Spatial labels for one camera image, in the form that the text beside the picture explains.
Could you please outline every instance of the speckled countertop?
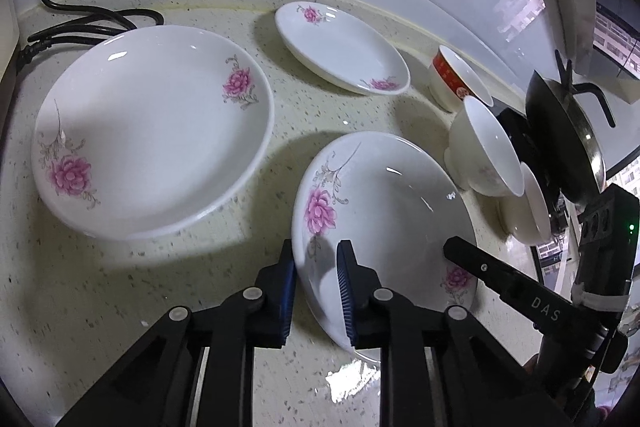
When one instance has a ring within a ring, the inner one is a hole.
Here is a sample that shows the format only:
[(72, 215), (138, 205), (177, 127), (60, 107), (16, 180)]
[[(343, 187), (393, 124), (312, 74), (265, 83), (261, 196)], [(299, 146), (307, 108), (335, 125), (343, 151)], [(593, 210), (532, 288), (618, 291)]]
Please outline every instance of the speckled countertop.
[[(49, 426), (75, 403), (148, 325), (175, 305), (219, 304), (276, 261), (289, 237), (298, 183), (331, 140), (356, 130), (399, 134), (442, 164), (452, 120), (434, 104), (425, 64), (438, 39), (351, 0), (318, 0), (352, 12), (404, 55), (413, 87), (396, 97), (350, 94), (315, 76), (286, 50), (273, 10), (294, 0), (68, 0), (122, 9), (153, 7), (167, 23), (197, 26), (232, 39), (267, 74), (276, 101), (268, 154), (238, 194), (196, 225), (153, 241), (107, 243), (62, 225), (39, 200), (30, 141), (45, 95), (84, 49), (57, 47), (24, 70), (0, 171), (0, 375), (37, 426)], [(65, 18), (34, 10), (22, 35)], [(494, 96), (521, 108), (506, 86), (474, 68)], [(500, 229), (495, 201), (463, 195), (478, 245), (534, 276), (527, 248)], [(524, 362), (539, 334), (479, 284), (474, 314)], [(292, 330), (280, 351), (257, 350), (255, 425), (378, 423), (377, 368), (335, 346), (296, 296)]]

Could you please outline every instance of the white tape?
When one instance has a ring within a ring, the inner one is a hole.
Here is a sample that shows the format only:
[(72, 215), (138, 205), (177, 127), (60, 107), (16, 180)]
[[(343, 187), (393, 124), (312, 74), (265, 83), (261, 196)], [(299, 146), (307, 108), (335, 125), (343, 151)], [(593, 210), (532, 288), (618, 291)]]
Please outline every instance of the white tape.
[(571, 288), (571, 300), (597, 312), (623, 312), (629, 301), (629, 295), (597, 295), (584, 291), (584, 283)]

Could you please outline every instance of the black wok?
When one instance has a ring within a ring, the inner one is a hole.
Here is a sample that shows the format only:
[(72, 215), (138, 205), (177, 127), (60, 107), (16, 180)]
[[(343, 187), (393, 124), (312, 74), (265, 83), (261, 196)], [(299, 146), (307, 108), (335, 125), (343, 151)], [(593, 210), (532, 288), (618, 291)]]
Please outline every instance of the black wok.
[(568, 200), (582, 206), (602, 192), (606, 169), (591, 124), (574, 94), (593, 93), (609, 125), (615, 127), (616, 123), (602, 90), (588, 82), (574, 86), (571, 61), (565, 70), (558, 51), (556, 59), (561, 82), (544, 80), (534, 71), (525, 110), (532, 139), (544, 156), (549, 175)]

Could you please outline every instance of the oval plate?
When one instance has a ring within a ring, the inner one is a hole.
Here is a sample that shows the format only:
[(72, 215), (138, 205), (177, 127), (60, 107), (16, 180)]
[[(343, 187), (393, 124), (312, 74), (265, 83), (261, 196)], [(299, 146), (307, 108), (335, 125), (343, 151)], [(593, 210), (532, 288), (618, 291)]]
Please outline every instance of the oval plate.
[[(316, 156), (298, 189), (291, 226), (309, 307), (349, 351), (335, 269), (338, 242), (350, 239), (358, 263), (375, 269), (383, 286), (444, 311), (455, 303), (469, 308), (478, 283), (444, 259), (444, 242), (454, 235), (476, 244), (446, 172), (411, 142), (380, 132), (342, 136)], [(377, 351), (359, 354), (379, 360)]]
[(276, 12), (286, 47), (318, 76), (361, 94), (400, 94), (409, 68), (375, 29), (353, 15), (315, 2), (291, 2)]
[(175, 232), (231, 198), (271, 136), (274, 103), (249, 54), (214, 33), (152, 26), (93, 47), (36, 119), (40, 196), (104, 239)]

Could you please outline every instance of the large white plate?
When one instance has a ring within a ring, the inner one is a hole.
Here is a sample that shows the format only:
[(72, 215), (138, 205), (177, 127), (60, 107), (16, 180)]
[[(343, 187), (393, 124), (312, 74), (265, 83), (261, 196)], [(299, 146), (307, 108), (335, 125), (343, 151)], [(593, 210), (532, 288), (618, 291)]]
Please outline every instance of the large white plate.
[(361, 94), (399, 94), (409, 68), (375, 29), (353, 15), (315, 2), (291, 2), (276, 12), (286, 47), (318, 76)]
[(31, 162), (51, 212), (105, 239), (175, 232), (244, 184), (271, 136), (267, 77), (240, 46), (186, 26), (98, 44), (60, 76)]
[[(383, 286), (437, 311), (469, 308), (478, 281), (446, 261), (444, 242), (476, 236), (465, 203), (426, 152), (398, 136), (357, 132), (334, 140), (311, 162), (298, 190), (293, 256), (311, 311), (329, 336), (346, 336), (335, 250), (350, 239), (358, 263)], [(378, 359), (375, 350), (364, 356)]]

